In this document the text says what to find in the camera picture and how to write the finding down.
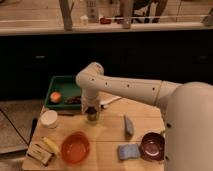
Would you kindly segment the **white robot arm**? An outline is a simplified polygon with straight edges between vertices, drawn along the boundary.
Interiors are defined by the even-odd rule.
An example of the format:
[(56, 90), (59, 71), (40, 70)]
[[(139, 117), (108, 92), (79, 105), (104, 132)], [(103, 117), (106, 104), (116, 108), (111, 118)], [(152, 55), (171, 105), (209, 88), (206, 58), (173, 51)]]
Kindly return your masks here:
[(97, 62), (76, 75), (82, 109), (96, 108), (101, 92), (161, 110), (165, 124), (164, 171), (213, 171), (213, 85), (109, 77)]

